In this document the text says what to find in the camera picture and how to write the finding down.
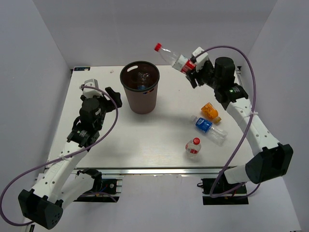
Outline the clear bottle blue label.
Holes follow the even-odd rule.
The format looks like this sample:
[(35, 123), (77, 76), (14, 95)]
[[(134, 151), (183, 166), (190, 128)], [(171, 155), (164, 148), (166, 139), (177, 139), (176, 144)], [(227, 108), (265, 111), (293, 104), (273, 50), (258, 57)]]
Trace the clear bottle blue label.
[(136, 77), (136, 89), (145, 90), (151, 86), (151, 76), (146, 72), (138, 72)]

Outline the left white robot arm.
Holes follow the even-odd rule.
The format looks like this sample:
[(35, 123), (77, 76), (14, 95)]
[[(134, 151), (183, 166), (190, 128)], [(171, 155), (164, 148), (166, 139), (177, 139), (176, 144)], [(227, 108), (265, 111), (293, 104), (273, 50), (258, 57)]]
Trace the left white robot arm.
[(69, 184), (65, 184), (77, 164), (102, 137), (99, 131), (107, 113), (122, 107), (121, 95), (111, 87), (104, 91), (82, 85), (82, 106), (67, 141), (59, 155), (43, 177), (31, 188), (22, 190), (18, 201), (23, 216), (50, 230), (59, 223), (64, 209), (86, 192), (101, 190), (102, 173), (86, 168)]

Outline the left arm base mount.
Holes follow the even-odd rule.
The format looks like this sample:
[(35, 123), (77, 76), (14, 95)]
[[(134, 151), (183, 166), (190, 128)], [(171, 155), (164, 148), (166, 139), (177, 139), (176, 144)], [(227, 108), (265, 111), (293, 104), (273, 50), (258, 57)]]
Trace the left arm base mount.
[(100, 179), (97, 178), (95, 180), (94, 187), (80, 195), (74, 201), (84, 203), (116, 203), (122, 192), (122, 183), (123, 179), (120, 177), (110, 177), (101, 174)]

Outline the clear bottle red label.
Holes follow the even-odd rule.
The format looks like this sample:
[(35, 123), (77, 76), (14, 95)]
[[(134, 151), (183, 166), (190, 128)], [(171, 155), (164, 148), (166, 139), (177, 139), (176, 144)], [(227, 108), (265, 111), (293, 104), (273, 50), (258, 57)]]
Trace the clear bottle red label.
[(172, 68), (182, 73), (187, 73), (196, 67), (196, 65), (190, 59), (186, 58), (182, 54), (174, 53), (164, 48), (160, 43), (157, 43), (154, 50), (158, 52), (161, 58)]

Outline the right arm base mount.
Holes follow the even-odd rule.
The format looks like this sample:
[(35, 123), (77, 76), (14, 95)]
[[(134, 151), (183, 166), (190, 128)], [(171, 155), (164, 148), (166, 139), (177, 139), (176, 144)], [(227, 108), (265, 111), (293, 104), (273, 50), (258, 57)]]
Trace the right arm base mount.
[[(229, 192), (226, 195), (218, 198), (212, 198), (210, 196), (210, 190), (214, 183), (214, 178), (204, 178), (197, 183), (197, 187), (202, 189), (203, 205), (248, 205), (247, 189), (245, 185), (242, 185), (239, 189)], [(219, 194), (234, 188), (236, 184), (228, 184), (226, 180), (219, 181), (213, 194)]]

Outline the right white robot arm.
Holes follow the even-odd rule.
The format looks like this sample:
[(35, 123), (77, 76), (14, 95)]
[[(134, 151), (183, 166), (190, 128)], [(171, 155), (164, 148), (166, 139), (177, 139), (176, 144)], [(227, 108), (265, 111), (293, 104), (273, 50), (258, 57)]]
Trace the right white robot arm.
[(214, 64), (203, 58), (187, 72), (192, 87), (213, 88), (216, 100), (246, 135), (254, 155), (245, 165), (225, 170), (224, 177), (218, 180), (218, 188), (225, 193), (234, 189), (236, 183), (259, 184), (285, 175), (293, 155), (292, 147), (281, 144), (252, 110), (253, 104), (244, 88), (235, 82), (234, 72), (235, 64), (227, 57), (217, 58)]

